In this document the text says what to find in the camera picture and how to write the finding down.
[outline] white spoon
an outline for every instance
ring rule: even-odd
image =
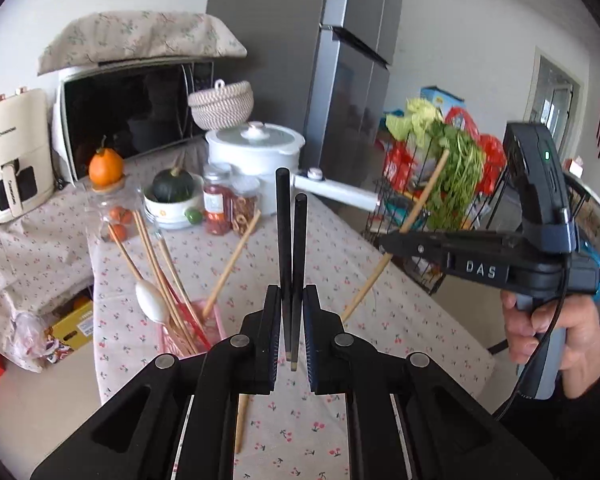
[[[151,321],[166,325],[169,322],[169,309],[157,287],[147,280],[136,282],[136,298],[144,315]]]

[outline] lime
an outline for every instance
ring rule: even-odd
[[[189,220],[190,224],[197,225],[202,222],[202,213],[193,207],[187,209],[184,212],[184,216],[187,217],[187,220]]]

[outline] blue box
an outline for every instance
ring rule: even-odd
[[[464,99],[456,97],[449,92],[441,90],[437,86],[425,86],[420,89],[420,97],[432,102],[436,108],[440,108],[442,117],[445,118],[449,110],[454,106],[466,108]]]

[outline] jar of red chili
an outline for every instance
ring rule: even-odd
[[[203,178],[206,232],[225,235],[231,230],[231,166],[207,164],[203,170]]]

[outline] jar of snacks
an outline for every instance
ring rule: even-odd
[[[255,176],[236,176],[231,180],[231,190],[232,226],[243,235],[258,208],[260,181]]]
[[[225,235],[231,230],[231,165],[207,164],[203,179],[205,230],[212,235]]]

